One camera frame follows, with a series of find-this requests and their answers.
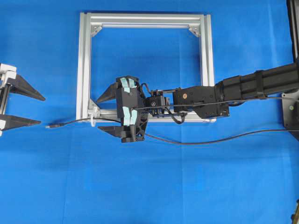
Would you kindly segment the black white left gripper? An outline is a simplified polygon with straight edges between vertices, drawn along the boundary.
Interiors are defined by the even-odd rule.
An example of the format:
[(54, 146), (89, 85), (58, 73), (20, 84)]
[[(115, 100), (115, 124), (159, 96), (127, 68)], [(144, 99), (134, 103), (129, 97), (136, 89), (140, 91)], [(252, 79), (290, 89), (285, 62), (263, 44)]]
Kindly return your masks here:
[(0, 64), (0, 135), (3, 131), (25, 126), (38, 125), (41, 121), (22, 117), (5, 115), (9, 91), (45, 101), (45, 98), (34, 89), (22, 76), (16, 72), (17, 68), (7, 64)]

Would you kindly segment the black taped right gripper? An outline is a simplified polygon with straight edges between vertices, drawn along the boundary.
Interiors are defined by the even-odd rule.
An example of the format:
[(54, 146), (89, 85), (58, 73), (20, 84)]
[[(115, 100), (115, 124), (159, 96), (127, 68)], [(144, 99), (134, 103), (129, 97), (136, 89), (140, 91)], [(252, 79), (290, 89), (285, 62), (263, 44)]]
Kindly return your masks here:
[(131, 76), (117, 78), (97, 99), (97, 103), (115, 98), (117, 118), (120, 119), (121, 126), (98, 126), (98, 129), (114, 137), (120, 137), (123, 143), (143, 141), (148, 114), (137, 110), (144, 107), (145, 100), (139, 79)]

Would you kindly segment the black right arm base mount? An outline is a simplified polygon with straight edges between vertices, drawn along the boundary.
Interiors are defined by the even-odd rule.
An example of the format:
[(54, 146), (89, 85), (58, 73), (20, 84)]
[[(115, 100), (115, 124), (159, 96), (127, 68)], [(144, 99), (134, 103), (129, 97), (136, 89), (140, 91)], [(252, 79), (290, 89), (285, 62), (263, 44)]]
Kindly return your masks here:
[(299, 139), (299, 2), (287, 2), (290, 34), (292, 40), (294, 88), (282, 93), (284, 127), (295, 138)]

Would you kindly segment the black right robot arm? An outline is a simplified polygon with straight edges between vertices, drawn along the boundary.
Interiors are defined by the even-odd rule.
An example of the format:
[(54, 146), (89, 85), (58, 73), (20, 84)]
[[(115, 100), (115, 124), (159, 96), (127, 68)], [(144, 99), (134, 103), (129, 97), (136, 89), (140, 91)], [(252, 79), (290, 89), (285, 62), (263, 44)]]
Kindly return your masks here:
[(99, 129), (120, 138), (123, 143), (143, 141), (148, 116), (171, 117), (182, 124), (188, 112), (201, 119), (228, 117), (229, 107), (246, 101), (266, 99), (269, 95), (291, 91), (299, 87), (299, 65), (258, 70), (245, 76), (224, 79), (214, 86), (193, 86), (171, 90), (148, 90), (146, 83), (132, 76), (118, 77), (98, 98), (102, 103), (116, 100), (119, 126), (100, 126)]

